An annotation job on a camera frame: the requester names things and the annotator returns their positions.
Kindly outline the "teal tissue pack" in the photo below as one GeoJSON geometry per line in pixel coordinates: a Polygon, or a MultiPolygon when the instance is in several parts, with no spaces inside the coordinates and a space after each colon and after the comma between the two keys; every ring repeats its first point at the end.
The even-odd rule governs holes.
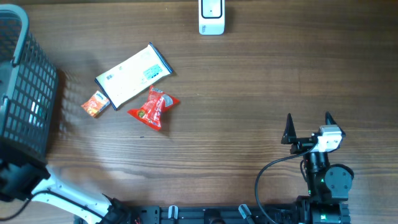
{"type": "Polygon", "coordinates": [[[47,119],[47,111],[44,108],[44,102],[38,100],[33,102],[30,109],[30,115],[28,122],[37,128],[43,128],[44,123],[47,119]]]}

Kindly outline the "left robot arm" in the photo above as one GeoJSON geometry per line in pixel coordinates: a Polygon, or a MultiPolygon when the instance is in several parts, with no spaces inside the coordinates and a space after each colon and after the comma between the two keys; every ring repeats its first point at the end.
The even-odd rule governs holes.
{"type": "Polygon", "coordinates": [[[20,215],[31,202],[42,202],[77,217],[75,223],[131,224],[134,216],[116,198],[80,189],[62,180],[48,165],[38,159],[1,150],[1,200],[18,199],[23,206],[13,215],[2,217],[6,222],[20,215]]]}

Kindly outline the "large cream snack bag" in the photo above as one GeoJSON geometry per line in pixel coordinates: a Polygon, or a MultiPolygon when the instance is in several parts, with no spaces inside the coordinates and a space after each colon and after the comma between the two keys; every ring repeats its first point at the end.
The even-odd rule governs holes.
{"type": "Polygon", "coordinates": [[[167,75],[171,66],[152,43],[119,65],[98,75],[95,83],[114,110],[167,75]]]}

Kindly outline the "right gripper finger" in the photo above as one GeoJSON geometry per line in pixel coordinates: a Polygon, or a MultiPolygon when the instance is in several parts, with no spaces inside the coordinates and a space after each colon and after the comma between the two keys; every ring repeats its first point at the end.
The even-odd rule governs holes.
{"type": "Polygon", "coordinates": [[[335,126],[337,126],[339,129],[340,129],[340,131],[341,131],[341,136],[342,137],[345,137],[346,136],[346,133],[343,131],[343,129],[336,123],[336,121],[333,119],[333,117],[332,117],[332,115],[330,114],[330,112],[329,111],[327,111],[326,113],[325,113],[325,123],[326,123],[326,125],[335,125],[335,126]]]}
{"type": "Polygon", "coordinates": [[[295,144],[297,142],[297,135],[295,132],[294,122],[292,115],[287,115],[285,130],[282,135],[281,144],[295,144]]]}

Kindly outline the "red snack bag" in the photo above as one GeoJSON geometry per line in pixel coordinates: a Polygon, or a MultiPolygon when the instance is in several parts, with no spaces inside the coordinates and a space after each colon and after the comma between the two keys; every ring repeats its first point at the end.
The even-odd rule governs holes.
{"type": "Polygon", "coordinates": [[[179,99],[151,85],[147,101],[140,108],[131,109],[127,113],[150,128],[159,131],[162,127],[160,120],[162,113],[179,103],[179,99]]]}

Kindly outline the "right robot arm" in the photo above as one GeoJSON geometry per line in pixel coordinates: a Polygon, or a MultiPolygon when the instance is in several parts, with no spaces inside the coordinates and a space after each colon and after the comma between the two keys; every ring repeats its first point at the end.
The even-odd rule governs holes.
{"type": "Polygon", "coordinates": [[[308,138],[296,135],[292,115],[287,115],[281,143],[291,146],[290,153],[303,157],[302,165],[308,195],[294,202],[294,223],[351,223],[348,205],[354,172],[343,164],[331,164],[328,155],[340,148],[345,132],[329,112],[325,124],[308,138]]]}

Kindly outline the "orange tissue pack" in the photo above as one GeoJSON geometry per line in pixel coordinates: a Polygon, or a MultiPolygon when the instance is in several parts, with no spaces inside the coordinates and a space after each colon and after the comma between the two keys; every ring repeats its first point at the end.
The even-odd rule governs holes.
{"type": "Polygon", "coordinates": [[[110,100],[100,91],[96,91],[81,107],[93,118],[97,117],[108,105],[110,100]]]}

